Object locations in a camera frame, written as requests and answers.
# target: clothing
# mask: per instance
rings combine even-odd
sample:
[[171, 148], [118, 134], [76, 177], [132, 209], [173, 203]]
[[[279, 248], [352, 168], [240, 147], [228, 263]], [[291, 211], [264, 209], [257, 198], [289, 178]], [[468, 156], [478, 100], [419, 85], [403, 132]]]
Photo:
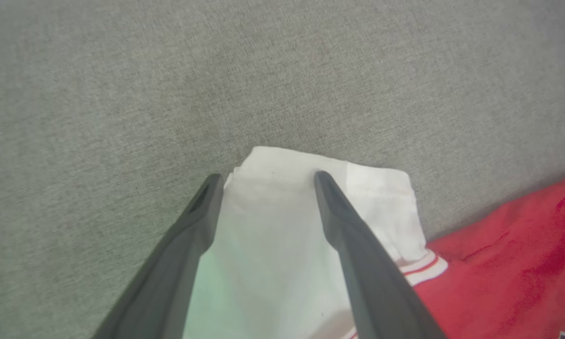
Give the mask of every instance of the clothing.
[[446, 269], [445, 260], [425, 247], [405, 172], [256, 147], [224, 187], [185, 339], [340, 339], [351, 330], [341, 263], [319, 218], [319, 170], [333, 176], [411, 284]]
[[428, 247], [450, 266], [415, 288], [449, 339], [565, 339], [565, 180]]

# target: white garment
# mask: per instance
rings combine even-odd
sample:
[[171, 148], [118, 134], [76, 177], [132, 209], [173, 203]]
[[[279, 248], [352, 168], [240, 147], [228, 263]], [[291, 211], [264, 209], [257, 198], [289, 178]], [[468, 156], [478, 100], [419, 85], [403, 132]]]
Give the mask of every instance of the white garment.
[[446, 269], [425, 249], [405, 172], [256, 147], [224, 186], [215, 241], [198, 266], [185, 339], [353, 336], [341, 264], [319, 217], [319, 170], [333, 176], [409, 283]]

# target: red garment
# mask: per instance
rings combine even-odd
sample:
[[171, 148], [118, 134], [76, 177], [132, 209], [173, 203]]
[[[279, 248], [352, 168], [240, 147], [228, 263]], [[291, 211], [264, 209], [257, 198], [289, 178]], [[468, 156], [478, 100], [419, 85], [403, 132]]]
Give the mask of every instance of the red garment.
[[415, 289], [449, 339], [565, 338], [565, 180], [428, 247], [450, 266]]

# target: folded white cloth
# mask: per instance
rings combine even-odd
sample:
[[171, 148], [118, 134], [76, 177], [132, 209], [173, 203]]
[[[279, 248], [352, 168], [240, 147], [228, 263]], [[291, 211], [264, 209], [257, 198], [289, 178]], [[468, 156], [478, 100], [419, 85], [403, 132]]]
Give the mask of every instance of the folded white cloth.
[[409, 283], [447, 268], [425, 248], [405, 172], [256, 147], [224, 186], [215, 241], [199, 264], [185, 339], [354, 336], [341, 264], [319, 218], [314, 191], [319, 170], [333, 176]]

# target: gray fabric surface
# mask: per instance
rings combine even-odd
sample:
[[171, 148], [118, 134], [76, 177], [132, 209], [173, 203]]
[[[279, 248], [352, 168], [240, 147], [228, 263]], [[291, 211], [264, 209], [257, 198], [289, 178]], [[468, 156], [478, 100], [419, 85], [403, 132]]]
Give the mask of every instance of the gray fabric surface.
[[88, 337], [254, 145], [467, 225], [565, 177], [565, 1], [0, 0], [0, 339]]

